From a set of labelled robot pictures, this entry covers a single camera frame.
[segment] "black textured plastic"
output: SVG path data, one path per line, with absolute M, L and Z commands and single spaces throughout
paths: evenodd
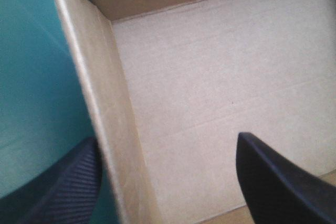
M 250 133 L 239 134 L 236 158 L 238 180 L 256 224 L 336 223 L 335 187 Z
M 11 218 L 6 223 L 22 224 L 88 223 L 101 175 L 96 140 L 85 139 L 50 169 L 2 199 L 2 220 Z M 14 221 L 13 215 L 22 209 L 23 216 Z

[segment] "teal wall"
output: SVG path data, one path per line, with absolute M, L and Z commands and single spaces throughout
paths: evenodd
M 0 198 L 93 136 L 53 0 L 0 0 Z M 104 177 L 91 223 L 117 223 Z

